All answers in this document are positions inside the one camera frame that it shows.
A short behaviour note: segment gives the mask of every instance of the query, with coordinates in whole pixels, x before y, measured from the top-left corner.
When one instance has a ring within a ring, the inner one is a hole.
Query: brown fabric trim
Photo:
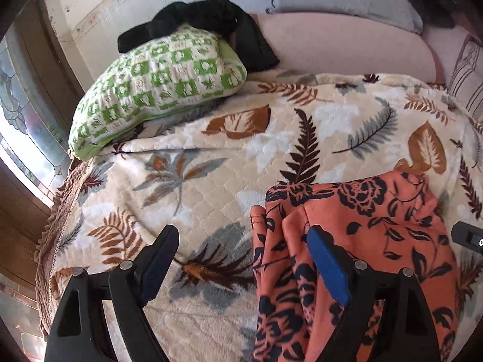
[[[49,306],[49,277],[57,241],[67,221],[72,204],[82,185],[83,176],[89,165],[87,162],[81,162],[75,166],[74,162],[75,160],[71,164],[72,171],[56,192],[52,213],[34,254],[34,260],[38,263],[37,274],[35,275],[35,295],[39,307],[40,330],[44,337],[48,336],[50,327],[52,326]]]

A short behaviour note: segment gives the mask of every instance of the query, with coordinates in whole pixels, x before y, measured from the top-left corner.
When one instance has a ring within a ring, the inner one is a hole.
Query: orange floral fabric
[[[399,171],[345,183],[272,187],[265,208],[251,210],[258,297],[254,360],[315,361],[339,322],[342,307],[307,249],[306,233],[316,224],[375,270],[414,270],[446,360],[457,327],[456,260],[437,204],[427,176]],[[381,313],[382,301],[376,301],[359,362],[369,356]]]

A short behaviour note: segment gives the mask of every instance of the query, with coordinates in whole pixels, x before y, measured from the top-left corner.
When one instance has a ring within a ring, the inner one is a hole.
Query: black cloth
[[[122,33],[117,39],[117,48],[120,53],[127,53],[150,40],[174,33],[183,23],[217,33],[226,41],[235,33],[236,54],[247,72],[264,71],[279,63],[253,17],[230,0],[169,4],[149,23]]]

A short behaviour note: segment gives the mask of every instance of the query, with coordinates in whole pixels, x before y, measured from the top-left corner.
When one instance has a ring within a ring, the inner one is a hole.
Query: black clamp
[[[345,309],[317,362],[354,362],[376,300],[384,300],[370,362],[440,362],[438,337],[411,268],[375,271],[334,245],[320,226],[307,234],[309,251],[332,297]]]
[[[178,230],[168,225],[134,261],[93,275],[75,268],[52,324],[45,362],[117,362],[102,300],[113,302],[132,362],[169,362],[142,308],[158,294],[178,245]]]

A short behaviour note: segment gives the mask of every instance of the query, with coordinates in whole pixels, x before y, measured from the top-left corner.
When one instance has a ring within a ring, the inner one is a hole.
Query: quilted blanket
[[[296,187],[395,168],[427,175],[448,232],[438,243],[456,256],[455,314],[434,317],[457,328],[445,336],[443,359],[481,318],[483,260],[453,244],[449,231],[457,221],[483,227],[483,125],[444,91],[399,75],[270,71],[203,118],[175,127],[152,121],[126,140],[81,163],[55,200],[36,253],[45,333],[73,267],[109,270],[173,224],[180,248],[144,309],[163,349],[173,362],[252,360],[250,208],[279,180]],[[112,305],[104,306],[118,358],[129,361]]]

